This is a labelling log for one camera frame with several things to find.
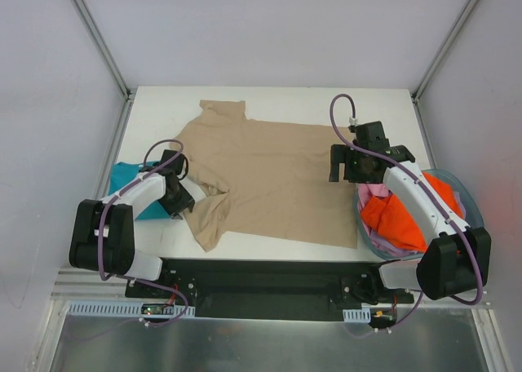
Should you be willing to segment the beige t shirt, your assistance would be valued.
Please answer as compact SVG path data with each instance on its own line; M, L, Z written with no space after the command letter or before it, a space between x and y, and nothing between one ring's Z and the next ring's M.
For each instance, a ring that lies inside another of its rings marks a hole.
M185 215L203 250L226 232L356 247L356 187L329 181L331 127L252 120L243 101L200 107L176 138L206 195Z

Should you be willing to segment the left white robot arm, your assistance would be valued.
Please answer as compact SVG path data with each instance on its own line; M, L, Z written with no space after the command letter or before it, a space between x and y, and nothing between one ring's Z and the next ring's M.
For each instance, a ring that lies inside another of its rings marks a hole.
M166 149L160 161L139 168L124 187L98 201L81 201L69 248L70 265L97 271L103 278L143 279L144 288L153 297L167 296L173 280L162 271L160 257L137 249L135 221L154 205L171 219L191 211L195 200L181 184L187 175L185 155Z

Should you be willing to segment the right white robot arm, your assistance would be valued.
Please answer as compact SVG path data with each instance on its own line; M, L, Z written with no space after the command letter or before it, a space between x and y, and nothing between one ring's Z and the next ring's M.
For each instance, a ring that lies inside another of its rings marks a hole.
M356 185L363 234L417 254L382 264L367 281L369 297L382 303L396 288L410 288L431 300L477 305L488 280L488 231L465 220L449 184L423 171L404 145L390 145L381 122L352 119L349 131L350 139L334 128L342 142L330 149L330 181Z

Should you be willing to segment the pink t shirt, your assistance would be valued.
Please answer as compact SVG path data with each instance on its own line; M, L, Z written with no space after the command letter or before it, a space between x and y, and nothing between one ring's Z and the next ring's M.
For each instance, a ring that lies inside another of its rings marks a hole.
M387 240L378 234L378 226L391 192L383 184L358 184L357 208L363 226L372 244L384 245Z

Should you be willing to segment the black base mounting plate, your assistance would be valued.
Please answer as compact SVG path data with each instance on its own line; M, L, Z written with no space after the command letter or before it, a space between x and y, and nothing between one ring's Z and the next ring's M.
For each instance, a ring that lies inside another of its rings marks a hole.
M341 321L343 311L365 304L409 306L414 297L390 290L378 263L167 259L155 286L126 286L129 299L187 304L197 317Z

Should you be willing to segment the translucent blue laundry basket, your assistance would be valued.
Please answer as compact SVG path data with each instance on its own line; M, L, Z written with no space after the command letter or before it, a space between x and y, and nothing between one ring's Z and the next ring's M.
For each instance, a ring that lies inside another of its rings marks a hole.
M480 228L484 225L480 210L458 178L441 169L425 170L423 174L449 208L460 218L467 221L473 228ZM372 244L363 226L357 204L358 193L356 188L356 194L353 198L356 225L365 244L379 258L384 260L416 259L426 251L427 242L420 228L405 206L392 192L378 226L378 234L387 240L383 246Z

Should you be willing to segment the left aluminium frame post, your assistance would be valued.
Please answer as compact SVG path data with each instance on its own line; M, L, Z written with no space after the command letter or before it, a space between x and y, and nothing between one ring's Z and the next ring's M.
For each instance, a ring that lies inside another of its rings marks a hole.
M103 34L100 32L99 26L95 22L95 18L91 13L90 8L87 6L86 0L70 1L73 4L96 50L100 54L100 57L104 62L109 75L116 84L118 91L124 100L128 100L132 96L133 92L127 85L126 79L123 77L121 70L117 66L117 62L109 50L107 42L105 41Z

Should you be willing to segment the aluminium frame post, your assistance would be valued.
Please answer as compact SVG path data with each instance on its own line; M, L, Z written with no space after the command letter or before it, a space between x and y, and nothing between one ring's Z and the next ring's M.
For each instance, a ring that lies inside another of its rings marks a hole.
M441 68L445 59L449 56L453 46L456 44L462 31L465 29L468 21L471 19L474 11L479 6L481 0L466 0L460 9L456 19L449 28L449 31L444 37L444 40L438 47L434 57L432 58L427 70L423 74L416 89L412 92L412 101L418 104L427 88L431 85L438 70Z
M86 0L70 1L73 4L96 50L100 54L100 57L104 62L109 75L116 84L118 91L124 100L128 100L132 96L133 92L127 85L126 79L123 77L121 70L117 66L117 62L109 50L107 42L105 41L103 34L100 32L99 26L95 22L95 18L91 13L90 8L87 6Z

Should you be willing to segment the aluminium front rail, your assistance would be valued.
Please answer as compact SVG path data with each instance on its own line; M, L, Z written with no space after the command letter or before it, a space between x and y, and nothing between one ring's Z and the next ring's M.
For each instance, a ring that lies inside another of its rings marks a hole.
M125 290L125 280L111 278L107 281L101 281L96 272L77 268L62 268L55 280L51 297L53 299L124 301L126 299ZM493 301L490 294L485 290L480 303L477 305L468 306L451 298L430 300L427 296L424 296L421 307L492 309Z

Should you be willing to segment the right aluminium frame post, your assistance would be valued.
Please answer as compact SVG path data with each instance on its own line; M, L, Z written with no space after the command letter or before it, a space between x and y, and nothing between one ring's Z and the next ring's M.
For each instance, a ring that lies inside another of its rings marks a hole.
M479 6L481 0L466 0L460 9L456 19L449 28L449 31L444 37L444 40L438 47L434 57L432 58L427 70L423 74L416 89L412 92L412 101L418 104L427 88L431 85L438 70L441 68L445 59L449 56L453 46L456 44L462 31L465 29L468 21L471 19L474 11Z

